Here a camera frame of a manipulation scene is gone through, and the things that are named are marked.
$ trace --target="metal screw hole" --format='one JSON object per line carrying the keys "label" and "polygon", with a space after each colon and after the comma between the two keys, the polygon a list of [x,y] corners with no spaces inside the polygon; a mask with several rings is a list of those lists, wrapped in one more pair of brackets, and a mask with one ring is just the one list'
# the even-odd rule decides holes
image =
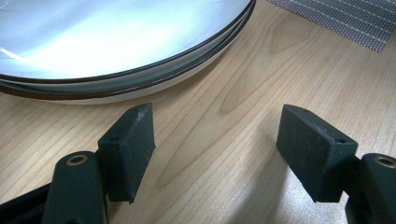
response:
{"label": "metal screw hole", "polygon": [[80,165],[82,163],[84,163],[86,160],[88,159],[88,157],[86,155],[76,155],[73,157],[70,157],[69,160],[67,160],[66,164],[68,166],[76,166],[76,165]]}
{"label": "metal screw hole", "polygon": [[375,161],[383,166],[388,168],[396,169],[396,161],[385,158],[385,157],[376,157]]}

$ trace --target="light wood surface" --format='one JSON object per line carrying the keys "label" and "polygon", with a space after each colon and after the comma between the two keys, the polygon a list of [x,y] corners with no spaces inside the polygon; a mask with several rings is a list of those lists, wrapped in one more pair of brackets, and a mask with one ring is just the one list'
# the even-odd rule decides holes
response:
{"label": "light wood surface", "polygon": [[154,107],[157,148],[135,203],[112,223],[346,223],[313,203],[276,149],[283,104],[305,107],[359,144],[396,157],[396,36],[377,54],[259,1],[245,30],[199,74],[109,105],[0,94],[0,203],[51,180],[54,164],[96,142],[128,108]]}

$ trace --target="black clamp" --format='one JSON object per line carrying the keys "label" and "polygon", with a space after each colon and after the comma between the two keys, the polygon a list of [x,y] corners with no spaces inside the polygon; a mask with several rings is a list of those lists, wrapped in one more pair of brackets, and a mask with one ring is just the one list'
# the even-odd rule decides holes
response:
{"label": "black clamp", "polygon": [[60,159],[52,183],[0,205],[0,223],[108,223],[106,195],[132,203],[149,165],[152,105],[126,111],[98,145]]}
{"label": "black clamp", "polygon": [[396,160],[370,153],[314,113],[284,105],[276,147],[314,202],[338,203],[348,223],[396,223]]}

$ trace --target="wood grain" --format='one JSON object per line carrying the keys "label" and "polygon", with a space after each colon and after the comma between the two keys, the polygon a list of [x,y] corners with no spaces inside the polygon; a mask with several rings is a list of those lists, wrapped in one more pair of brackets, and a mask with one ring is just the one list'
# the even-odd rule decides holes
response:
{"label": "wood grain", "polygon": [[96,142],[129,107],[154,106],[157,148],[135,203],[112,223],[346,223],[314,204],[276,149],[283,104],[346,133],[358,156],[396,157],[396,36],[377,54],[259,1],[245,30],[206,69],[165,91],[109,105],[0,94],[0,203],[51,180],[54,164]]}

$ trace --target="small hole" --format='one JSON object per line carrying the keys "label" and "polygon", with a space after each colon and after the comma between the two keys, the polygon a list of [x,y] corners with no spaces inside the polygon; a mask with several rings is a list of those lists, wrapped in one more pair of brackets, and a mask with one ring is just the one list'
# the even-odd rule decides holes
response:
{"label": "small hole", "polygon": [[83,160],[84,160],[83,157],[75,157],[75,158],[73,158],[73,159],[70,160],[70,161],[73,162],[73,163],[78,163],[78,162],[81,162],[81,161],[83,161]]}
{"label": "small hole", "polygon": [[342,139],[342,138],[340,138],[340,139],[337,139],[337,143],[339,143],[339,144],[344,144],[344,143],[346,143],[347,141],[345,140],[345,139]]}
{"label": "small hole", "polygon": [[396,169],[396,161],[394,160],[385,157],[376,157],[375,161],[388,168]]}
{"label": "small hole", "polygon": [[386,165],[392,165],[392,164],[394,163],[393,161],[390,161],[390,160],[385,159],[385,158],[379,158],[378,160],[379,160],[380,162],[386,164]]}
{"label": "small hole", "polygon": [[116,142],[116,141],[119,141],[119,140],[120,140],[120,138],[118,136],[113,136],[113,137],[110,138],[110,141],[112,141],[112,142]]}
{"label": "small hole", "polygon": [[76,155],[73,157],[70,157],[69,160],[67,160],[66,164],[68,166],[76,166],[84,163],[88,157],[86,155]]}

